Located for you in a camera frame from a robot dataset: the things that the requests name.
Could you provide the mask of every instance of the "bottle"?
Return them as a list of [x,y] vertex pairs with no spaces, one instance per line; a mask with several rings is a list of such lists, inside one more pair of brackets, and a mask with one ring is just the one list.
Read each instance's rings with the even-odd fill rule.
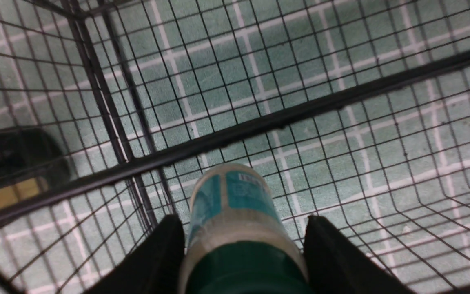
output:
[[196,183],[190,203],[179,294],[312,294],[304,259],[256,171],[218,165]]

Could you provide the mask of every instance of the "white grout line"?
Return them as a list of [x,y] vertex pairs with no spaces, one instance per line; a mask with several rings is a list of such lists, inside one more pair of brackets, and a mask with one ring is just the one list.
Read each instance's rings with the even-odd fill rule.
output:
[[[326,6],[328,5],[320,5],[320,6],[317,6],[317,7],[321,7],[320,9],[322,8],[327,8]],[[310,9],[310,12],[316,12],[318,11],[318,9]],[[306,14],[299,14],[297,15],[298,13],[294,13],[295,14],[295,18],[293,17],[285,17],[284,19],[285,20],[293,20],[293,19],[296,19],[300,16],[305,16]],[[263,24],[260,24],[260,28],[261,29],[264,29],[264,28],[269,28],[269,27],[272,27],[274,25],[277,25],[277,24],[281,24],[281,22],[273,22],[273,24],[267,24],[268,22],[265,22]],[[235,35],[237,37],[241,37],[243,36],[243,32],[246,33],[246,34],[250,34],[250,33],[254,33],[254,32],[257,32],[257,29],[259,28],[258,26],[253,26],[253,27],[250,27],[250,28],[246,28],[245,30],[240,30],[239,32],[236,32]],[[452,35],[456,36],[456,35],[461,35],[461,34],[464,34],[466,32],[470,31],[470,25],[469,26],[466,26],[466,27],[463,27],[463,28],[459,28],[457,30],[454,30]],[[436,36],[436,37],[433,37],[429,40],[427,40],[427,44],[432,44],[432,43],[437,43],[437,42],[440,42],[440,41],[443,41],[447,38],[449,38],[451,36],[450,32],[447,32],[446,34],[443,34],[443,35],[439,35],[439,36]],[[223,43],[226,43],[226,42],[229,42],[233,40],[233,35],[227,35],[226,37],[221,37],[219,39],[215,39],[213,41],[211,41],[211,43],[213,45],[220,45],[220,44],[223,44]],[[424,45],[423,41],[416,44],[417,46],[421,47]],[[199,45],[196,45],[196,46],[192,46],[192,47],[188,47],[188,52],[189,53],[192,53],[192,52],[197,52],[197,51],[200,51],[200,50],[203,50],[203,49],[207,49],[207,48],[210,48],[211,45],[209,42],[205,42],[205,43],[202,43],[202,44],[199,44]],[[393,50],[393,51],[390,51],[390,52],[386,52],[384,54],[380,54],[379,57],[382,59],[383,58],[391,58],[391,57],[394,57],[394,56],[397,56],[397,55],[400,55],[401,51],[411,51],[412,50],[412,45],[411,46],[408,46],[408,47],[404,47],[402,50],[400,49],[396,49],[396,50]],[[181,50],[181,51],[178,51],[178,52],[174,52],[172,54],[172,56],[169,56],[169,55],[166,55],[164,56],[164,60],[168,60],[170,58],[177,58],[177,57],[181,57],[181,56],[186,56],[186,50]],[[368,58],[366,60],[363,60],[363,61],[359,61],[357,63],[354,63],[353,66],[354,68],[358,68],[358,67],[363,67],[365,65],[369,65],[369,64],[372,64],[374,63],[376,60],[375,57],[372,57],[372,58]],[[140,64],[140,68],[141,69],[145,69],[146,67],[151,67],[153,65],[158,65],[159,63],[162,63],[162,59],[161,58],[155,58],[153,60],[150,60],[148,62],[145,62],[145,63],[141,63]],[[350,70],[351,69],[351,66],[349,65],[346,65],[344,67],[341,67],[341,71],[344,71],[344,70]],[[130,70],[132,72],[137,72],[138,71],[138,68],[137,67],[134,67],[132,66],[130,68]],[[121,71],[119,70],[116,70],[116,71],[113,71],[111,73],[107,73],[105,74],[105,78],[108,80],[110,78],[113,78],[114,76],[121,76]],[[67,87],[64,87],[65,90],[75,90],[77,89],[78,87],[80,89],[89,89],[89,82],[88,80],[84,80],[82,82],[78,82],[77,84],[73,84],[73,85],[70,85],[70,86],[67,86]],[[54,98],[54,97],[58,97],[58,96],[61,96],[63,95],[63,92],[62,91],[49,91],[49,95],[38,95],[38,96],[34,96],[30,99],[30,102],[32,103],[40,103],[40,102],[44,102],[46,101],[49,97],[50,98]],[[15,103],[13,104],[13,108],[14,109],[18,109],[18,108],[21,108],[23,106],[26,106],[26,104],[22,103],[22,102],[19,102],[19,103]],[[3,108],[0,108],[0,115],[3,115],[3,114],[6,114],[8,112],[8,108],[7,107],[3,107]],[[158,127],[155,127],[153,128],[155,131],[159,130]]]
[[[83,281],[90,281],[90,283],[93,284],[95,279],[99,279],[99,277],[105,276],[111,270],[112,270],[112,268],[107,268],[107,269],[104,269],[104,270],[100,270],[99,272],[93,272],[91,274],[83,275],[82,280]],[[30,290],[27,291],[27,293],[28,294],[41,294],[41,293],[44,293],[44,292],[54,292],[55,290],[58,289],[58,287],[62,286],[65,282],[66,282],[66,280],[59,281],[56,284],[50,284],[50,285],[45,285],[45,286],[37,287],[37,288],[34,288],[34,289],[30,289]],[[74,284],[80,284],[80,281],[77,278],[77,276],[73,276],[71,279],[69,279],[66,286],[74,285]]]
[[[233,0],[233,9],[235,10],[235,14],[237,15],[237,22],[239,23],[239,27],[244,27],[244,19],[242,17],[242,13],[240,11],[240,7],[239,7],[239,4],[237,3],[237,0]],[[250,39],[248,37],[248,34],[246,33],[246,30],[243,29],[242,31],[244,33],[243,35],[243,39],[244,39],[244,45],[246,46],[246,51],[247,52],[253,52],[253,49],[251,48],[251,44],[250,44]],[[257,100],[261,100],[261,99],[265,99],[266,96],[265,96],[265,89],[264,89],[264,86],[262,84],[262,79],[261,77],[259,76],[259,67],[257,66],[257,63],[255,61],[255,56],[253,55],[253,53],[250,53],[248,55],[249,59],[250,59],[250,64],[251,64],[251,69],[253,71],[253,76],[255,76],[255,80],[257,82],[257,87],[259,88],[259,93],[256,95],[256,99],[255,101]],[[266,114],[270,114],[271,113],[271,109],[269,108],[269,102],[267,101],[264,101],[263,102],[263,106],[264,106],[264,111],[266,112]],[[288,167],[288,164],[286,162],[286,158],[285,156],[282,156],[283,154],[283,151],[282,151],[282,144],[280,143],[280,138],[278,137],[278,133],[277,131],[272,131],[272,136],[273,136],[273,141],[275,142],[276,144],[276,147],[277,148],[277,152],[278,152],[278,155],[280,157],[280,164],[282,165],[282,169],[289,169]],[[284,171],[284,177],[286,178],[286,183],[288,185],[288,190],[289,192],[291,193],[291,199],[293,200],[293,206],[295,207],[295,211],[297,212],[297,214],[301,214],[302,213],[302,209],[300,208],[300,203],[298,201],[298,196],[297,196],[297,193],[295,193],[295,186],[293,184],[293,180],[291,179],[291,174],[289,173],[289,171]],[[300,222],[300,231],[304,232],[304,230],[306,229],[306,221],[304,218],[300,218],[299,220]]]
[[[400,0],[400,4],[405,4],[405,0]],[[414,46],[414,49],[413,49],[414,52],[418,52],[419,47],[416,47],[416,45],[415,45],[416,44],[416,38],[414,36],[413,29],[411,29],[412,23],[411,23],[406,5],[401,6],[400,10],[401,10],[402,17],[403,17],[403,24],[406,26],[406,28],[408,28],[407,35],[409,37],[410,43]],[[423,65],[425,63],[423,57],[420,54],[416,55],[416,60],[417,60],[419,65]],[[436,98],[435,98],[435,91],[433,89],[433,85],[432,85],[430,80],[426,80],[426,88],[427,88],[427,94],[429,95],[429,101],[433,102]],[[437,126],[439,124],[438,124],[438,119],[437,119],[437,110],[436,110],[436,107],[435,107],[435,106],[438,106],[440,104],[442,104],[442,102],[437,102],[436,104],[433,103],[431,105],[431,106],[434,106],[433,110],[431,112],[431,122],[432,122],[433,127],[435,127],[433,129],[433,137],[435,139],[435,145],[438,148],[438,150],[440,151],[440,153],[438,155],[439,159],[440,159],[440,164],[442,165],[442,167],[444,167],[444,166],[448,165],[448,162],[447,162],[447,158],[446,158],[446,153],[443,152],[444,147],[443,147],[442,139],[441,139],[441,136],[440,136],[440,129],[437,128]],[[446,185],[447,185],[447,188],[449,190],[449,193],[450,193],[451,197],[454,197],[455,196],[454,186],[453,186],[453,183],[452,183],[452,178],[449,175],[446,176]],[[459,224],[462,224],[462,216],[460,215],[460,212],[459,212],[459,209],[458,209],[458,204],[455,201],[452,200],[451,201],[451,206],[453,208],[454,218],[457,220],[457,222]],[[462,238],[463,245],[465,247],[465,255],[468,258],[470,258],[468,237],[466,236],[465,233],[462,233],[461,238]]]
[[[0,23],[0,35],[3,38],[6,53],[11,54],[11,45],[7,42],[7,35],[6,35],[5,30],[3,29],[3,26],[2,26],[1,23]],[[21,76],[19,75],[19,71],[17,69],[17,64],[16,64],[16,61],[14,59],[11,59],[11,66],[12,66],[13,74],[14,74],[16,80],[17,80],[19,89],[21,89],[21,98],[23,99],[22,103],[24,103],[27,106],[28,113],[30,115],[30,118],[32,119],[33,124],[38,125],[37,117],[35,117],[34,112],[32,111],[32,106],[30,104],[30,101],[28,100],[27,92],[24,91],[23,80],[21,79]]]
[[[73,213],[71,212],[68,201],[63,201],[63,209],[65,210],[65,214],[67,215],[66,219],[68,220],[69,226],[70,227],[75,227],[76,222],[75,222],[75,219],[73,217]],[[84,245],[82,244],[80,229],[81,229],[80,227],[77,227],[77,228],[73,229],[72,233],[73,233],[73,236],[76,240],[77,247],[79,248],[79,252],[80,252],[81,258],[82,258],[81,260],[85,261],[86,258],[88,257],[88,255],[86,254],[86,250],[84,249]],[[86,270],[86,274],[91,276],[92,268],[90,266],[89,261],[86,261],[86,263],[84,264],[84,269]]]
[[[465,227],[468,227],[470,229],[470,223],[466,224]],[[460,232],[465,231],[465,230],[466,229],[464,229],[463,227],[457,227],[456,229],[448,229],[447,231],[444,231],[444,232],[438,234],[438,237],[439,238],[447,238],[448,236],[454,236],[457,233],[460,233]],[[420,244],[425,244],[425,243],[427,243],[429,241],[432,241],[434,239],[436,239],[436,238],[434,238],[433,236],[425,237],[425,238],[421,238],[421,239],[418,239],[418,240],[414,240],[414,241],[405,243],[405,245],[408,246],[408,247],[416,247]],[[396,252],[400,249],[405,249],[405,247],[404,246],[394,246],[390,249],[390,251],[387,251],[386,249],[381,249],[381,250],[375,250],[374,253],[375,253],[375,255],[380,256],[380,255],[386,255],[386,254]],[[381,267],[381,268],[384,267],[384,265],[381,264],[373,254],[367,252],[367,253],[365,253],[365,255],[367,257],[371,258],[373,260],[373,262],[375,262],[379,267]],[[112,270],[112,268],[107,268],[107,269],[101,270],[100,271],[101,276],[106,275],[111,270]],[[97,278],[96,275],[97,274],[93,274],[93,277],[89,277],[88,275],[84,275],[84,276],[82,276],[82,280],[87,281],[90,278]],[[37,287],[37,288],[29,290],[29,293],[30,294],[41,294],[43,292],[54,291],[57,287],[59,287],[63,283],[65,283],[65,281],[59,281],[57,283],[57,285],[50,284],[50,285]],[[70,279],[70,281],[67,283],[67,285],[73,285],[75,283],[79,283],[79,280],[76,279],[75,277],[73,277],[72,279]]]
[[[451,105],[451,104],[455,104],[455,103],[459,103],[459,102],[464,102],[465,100],[468,100],[469,98],[470,98],[470,96],[467,95],[467,94],[453,96],[451,98],[448,98],[448,100],[446,102],[446,105]],[[438,107],[438,109],[442,108],[442,107],[443,107],[443,104],[441,104]],[[362,129],[360,129],[360,133],[361,134],[367,134],[368,132],[371,132],[371,131],[376,131],[376,130],[380,130],[382,128],[389,127],[390,125],[394,125],[395,123],[403,123],[403,122],[408,121],[410,119],[418,118],[418,117],[420,117],[420,115],[426,115],[428,113],[431,113],[432,110],[433,110],[433,107],[428,107],[428,108],[422,109],[421,111],[410,112],[407,115],[395,117],[395,119],[389,119],[389,120],[382,121],[380,123],[376,123],[374,125],[371,125],[371,128],[369,128],[369,127],[362,128]],[[354,136],[354,135],[355,135],[355,131],[347,132],[345,135],[342,134],[342,135],[337,135],[337,136],[334,136],[334,137],[331,137],[331,138],[328,138],[328,139],[323,139],[322,144],[323,145],[328,145],[328,144],[331,144],[331,143],[335,143],[335,142],[338,142],[338,141],[345,140],[346,136],[350,137],[350,136]],[[316,148],[320,148],[320,147],[321,147],[320,141],[317,140],[314,143],[310,143],[308,145],[300,146],[300,147],[298,147],[298,149],[288,150],[288,151],[282,153],[281,156],[292,156],[293,154],[298,154],[298,153],[301,153],[301,152],[304,152],[304,151],[308,151],[308,150],[316,149]],[[258,160],[253,160],[251,162],[251,165],[252,166],[257,166],[257,165],[261,165],[261,164],[264,164],[264,163],[267,163],[267,162],[271,162],[273,160],[274,160],[273,156],[267,156],[266,158],[260,158]],[[196,181],[197,181],[197,179],[193,179],[193,180],[189,180],[187,182],[182,183],[182,185],[172,185],[172,186],[170,186],[170,190],[174,191],[174,190],[180,189],[181,187],[185,188],[185,187],[188,187],[188,186],[193,186]],[[157,195],[158,195],[157,192],[149,193],[149,197],[157,197]],[[123,201],[121,203],[123,205],[132,205],[130,200]],[[110,204],[110,205],[108,205],[108,208],[109,209],[119,208],[119,204],[118,203]],[[106,207],[101,208],[96,213],[99,214],[101,212],[106,212]],[[78,214],[77,219],[82,219],[82,218],[88,216],[88,214],[90,214],[90,212],[87,212],[85,214]],[[67,219],[59,221],[60,224],[64,224],[64,223],[67,223],[67,222],[68,222]],[[54,223],[48,223],[48,224],[45,224],[45,225],[40,225],[38,227],[35,227],[33,230],[34,231],[43,231],[45,229],[50,229],[52,227],[54,227]],[[27,230],[22,231],[22,232],[11,234],[7,237],[7,239],[8,240],[14,240],[14,239],[20,238],[22,236],[27,236],[27,235],[30,234],[30,232],[31,231],[29,229],[27,229]]]
[[[413,180],[414,180],[414,184],[418,184],[421,182],[425,182],[426,180],[434,179],[441,175],[452,174],[452,173],[462,171],[462,169],[464,168],[465,169],[470,168],[470,160],[464,160],[462,162],[455,162],[448,166],[439,167],[438,171],[436,169],[431,169],[429,171],[424,171],[423,173],[414,175],[412,177],[407,177],[405,179],[397,180],[395,182],[389,182],[386,185],[378,186],[371,190],[366,190],[360,193],[356,193],[354,195],[347,197],[346,199],[343,199],[342,204],[358,201],[360,199],[364,199],[364,197],[373,197],[377,195],[382,195],[384,193],[387,193],[395,189],[410,187],[413,184]],[[335,210],[335,209],[340,209],[340,206],[337,205],[337,203],[333,205],[327,205],[319,209],[313,209],[308,212],[304,212],[304,214],[315,214],[317,212],[324,214],[326,212],[331,212],[332,210]],[[287,223],[287,222],[290,222],[291,219],[286,219],[282,221]]]
[[[340,65],[338,63],[338,56],[335,53],[336,50],[335,50],[335,46],[334,46],[334,43],[333,43],[333,38],[331,37],[330,31],[327,30],[327,28],[329,27],[328,20],[326,19],[324,11],[319,11],[319,16],[320,16],[320,19],[321,19],[321,22],[322,22],[322,27],[326,29],[325,39],[326,39],[326,42],[328,43],[329,52],[332,53],[331,58],[332,58],[332,61],[333,61],[334,69],[337,71],[337,78],[339,78],[339,77],[342,76],[342,74],[341,74],[341,70],[340,70]],[[346,89],[343,78],[338,79],[338,86],[340,87],[341,91]],[[359,130],[358,125],[356,125],[357,120],[355,119],[355,114],[353,112],[353,108],[351,108],[351,106],[346,106],[345,109],[346,109],[347,115],[349,116],[349,120],[350,120],[351,124],[355,125],[353,127],[353,129],[355,131],[355,138],[358,142],[358,146],[360,148],[364,148],[365,147],[364,140],[362,139],[362,134]],[[368,190],[371,190],[371,189],[373,189],[373,180],[371,179],[371,173],[370,173],[371,166],[369,164],[369,158],[368,158],[368,155],[367,155],[367,150],[365,150],[365,149],[360,150],[360,156],[362,157],[362,162],[364,163],[364,171],[366,172],[366,183],[367,183],[367,186],[368,186]],[[390,246],[390,242],[389,242],[389,238],[388,238],[388,232],[386,231],[386,229],[384,229],[384,220],[382,219],[382,213],[381,213],[377,198],[372,197],[371,198],[371,203],[373,205],[373,211],[375,212],[375,216],[376,216],[376,219],[378,221],[377,226],[381,228],[380,235],[384,239],[383,244],[386,247],[386,249],[389,249],[391,246]],[[392,268],[391,271],[393,272],[393,275],[398,276],[398,272],[395,269],[395,267],[396,267],[395,258],[392,254],[388,255],[388,261],[389,261],[389,264],[390,264],[390,268]]]
[[[61,28],[63,26],[66,26],[68,23],[69,22],[66,19],[62,19],[62,20],[59,20],[58,22],[53,22],[52,24],[47,24],[47,25],[42,26],[42,27],[34,28],[34,30],[47,32],[47,31],[50,31],[50,30],[55,30],[56,25],[59,28]],[[23,33],[19,33],[17,35],[10,36],[8,38],[8,41],[10,41],[11,43],[14,43],[14,42],[17,42],[17,41],[21,41],[22,39],[25,39],[26,36],[33,37],[35,35],[39,35],[39,33],[35,32],[35,31],[26,30],[26,33],[23,32]],[[0,40],[0,47],[4,46],[4,45],[7,45],[7,40],[5,38]]]
[[[161,34],[162,42],[164,43],[164,47],[166,49],[170,48],[170,42],[168,41],[168,35],[166,35],[166,30],[164,30],[164,24],[162,23],[161,15],[159,13],[159,9],[157,8],[157,3],[155,1],[151,1],[151,8],[153,9],[153,14],[155,15],[155,21],[157,22],[159,33]],[[177,87],[179,88],[179,95],[184,97],[181,101],[184,104],[184,109],[186,111],[186,116],[192,116],[192,109],[190,108],[190,103],[188,102],[188,98],[186,97],[186,91],[184,90],[184,85],[182,84],[181,75],[179,75],[179,69],[177,68],[177,62],[175,62],[175,56],[172,53],[171,49],[166,50],[167,56],[169,56],[170,64],[172,67],[172,71],[175,74],[175,80],[177,81]],[[192,121],[190,123],[192,132],[195,138],[198,138],[200,135],[198,133],[197,124]],[[206,158],[205,154],[201,154],[201,159],[203,161],[204,167],[209,167],[208,159]]]

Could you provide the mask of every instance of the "wire mesh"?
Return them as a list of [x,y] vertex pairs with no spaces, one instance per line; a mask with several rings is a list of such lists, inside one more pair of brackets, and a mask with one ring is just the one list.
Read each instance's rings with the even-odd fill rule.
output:
[[[74,179],[470,50],[470,0],[40,2],[0,1],[0,129],[44,129]],[[0,271],[81,292],[164,215],[186,230],[223,162],[266,179],[300,248],[323,215],[417,292],[470,285],[470,67],[2,225]]]

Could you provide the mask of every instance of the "wire grid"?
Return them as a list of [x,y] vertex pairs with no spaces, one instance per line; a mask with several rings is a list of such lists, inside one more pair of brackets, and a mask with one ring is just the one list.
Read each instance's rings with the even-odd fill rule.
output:
[[[40,125],[76,177],[121,162],[107,116],[141,157],[143,123],[161,150],[470,49],[466,0],[133,1],[85,21],[116,108],[103,115],[69,22],[12,4],[0,3],[0,128]],[[417,292],[470,284],[470,67],[39,210],[0,228],[0,270],[31,293],[80,292],[149,233],[135,193],[187,229],[198,177],[233,161],[263,175],[300,248],[319,214]]]

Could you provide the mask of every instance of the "floor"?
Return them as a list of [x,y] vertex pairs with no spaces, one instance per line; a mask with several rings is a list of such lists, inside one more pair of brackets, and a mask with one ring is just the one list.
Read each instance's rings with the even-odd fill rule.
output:
[[[133,0],[110,17],[157,150],[470,49],[470,0]],[[73,178],[118,164],[67,20],[22,0],[0,0],[0,20],[0,128],[41,125]],[[147,155],[106,25],[86,26],[122,143]],[[300,248],[319,214],[417,292],[470,284],[470,67],[165,168],[186,228],[196,180],[228,161],[265,177]],[[137,186],[170,213],[157,173]],[[146,238],[131,187],[6,226],[0,270],[30,293],[82,292]]]

